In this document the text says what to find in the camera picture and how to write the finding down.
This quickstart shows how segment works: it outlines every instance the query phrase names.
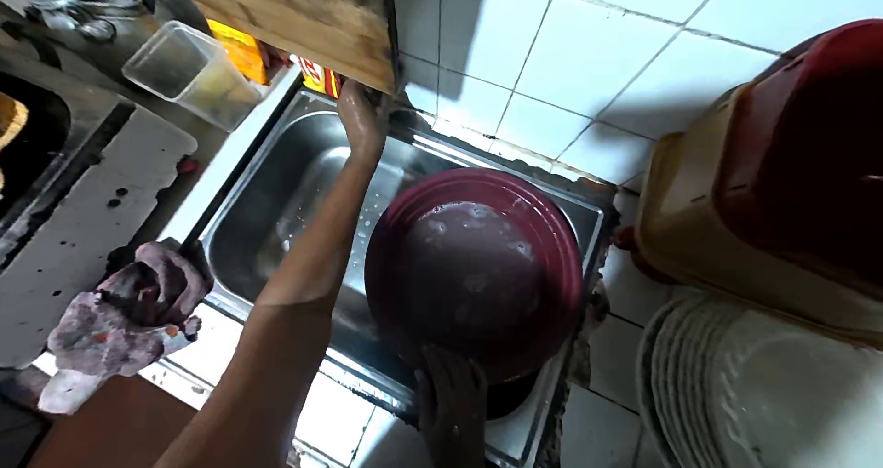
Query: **forearm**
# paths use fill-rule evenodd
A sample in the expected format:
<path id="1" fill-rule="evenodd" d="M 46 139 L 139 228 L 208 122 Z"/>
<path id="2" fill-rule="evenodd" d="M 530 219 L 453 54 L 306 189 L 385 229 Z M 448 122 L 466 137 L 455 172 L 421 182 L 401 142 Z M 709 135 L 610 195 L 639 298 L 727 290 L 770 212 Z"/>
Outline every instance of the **forearm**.
<path id="1" fill-rule="evenodd" d="M 321 309 L 331 311 L 376 167 L 371 159 L 347 159 L 331 192 L 295 239 L 256 305 L 320 303 Z"/>
<path id="2" fill-rule="evenodd" d="M 347 160 L 258 296 L 224 376 L 157 466 L 268 466 L 283 459 L 330 339 L 331 311 L 375 163 Z"/>

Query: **beige plastic bin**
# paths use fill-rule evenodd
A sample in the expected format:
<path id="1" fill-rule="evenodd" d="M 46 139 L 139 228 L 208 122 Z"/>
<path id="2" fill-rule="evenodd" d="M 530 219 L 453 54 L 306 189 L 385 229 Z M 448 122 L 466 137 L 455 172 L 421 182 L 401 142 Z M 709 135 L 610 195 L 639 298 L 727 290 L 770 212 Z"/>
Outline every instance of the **beige plastic bin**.
<path id="1" fill-rule="evenodd" d="M 638 248 L 677 280 L 834 327 L 838 335 L 883 342 L 883 304 L 731 233 L 712 203 L 737 87 L 690 130 L 655 148 L 636 226 Z"/>

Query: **dish rag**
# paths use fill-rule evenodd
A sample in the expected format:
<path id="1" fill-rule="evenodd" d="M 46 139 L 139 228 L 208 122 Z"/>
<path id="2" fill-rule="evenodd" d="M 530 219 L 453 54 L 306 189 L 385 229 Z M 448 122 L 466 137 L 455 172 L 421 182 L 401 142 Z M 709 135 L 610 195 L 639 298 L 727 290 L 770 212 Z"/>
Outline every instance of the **dish rag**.
<path id="1" fill-rule="evenodd" d="M 192 316 L 209 285 L 183 256 L 158 242 L 91 292 L 77 294 L 49 336 L 58 373 L 38 406 L 71 414 L 108 378 L 133 376 L 196 340 Z"/>

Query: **stack of white plates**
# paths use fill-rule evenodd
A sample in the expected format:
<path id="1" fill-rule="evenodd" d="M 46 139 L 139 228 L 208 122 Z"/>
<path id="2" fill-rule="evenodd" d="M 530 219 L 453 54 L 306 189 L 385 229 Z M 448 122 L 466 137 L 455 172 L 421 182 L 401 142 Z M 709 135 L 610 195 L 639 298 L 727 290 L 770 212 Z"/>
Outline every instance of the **stack of white plates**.
<path id="1" fill-rule="evenodd" d="M 883 466 L 883 353 L 696 295 L 654 316 L 637 372 L 669 468 Z"/>

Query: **hand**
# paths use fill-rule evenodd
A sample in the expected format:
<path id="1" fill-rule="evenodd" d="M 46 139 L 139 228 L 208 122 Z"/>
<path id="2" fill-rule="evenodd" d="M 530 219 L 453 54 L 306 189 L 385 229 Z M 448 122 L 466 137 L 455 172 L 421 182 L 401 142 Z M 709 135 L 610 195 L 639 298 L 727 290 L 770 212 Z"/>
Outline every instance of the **hand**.
<path id="1" fill-rule="evenodd" d="M 365 86 L 347 79 L 337 100 L 337 113 L 350 142 L 350 157 L 372 165 L 380 161 L 392 99 L 383 94 L 377 106 L 368 101 Z"/>
<path id="2" fill-rule="evenodd" d="M 485 461 L 487 380 L 472 360 L 425 347 L 432 384 L 417 370 L 420 431 L 436 468 L 481 468 Z M 433 397 L 433 385 L 436 397 Z"/>

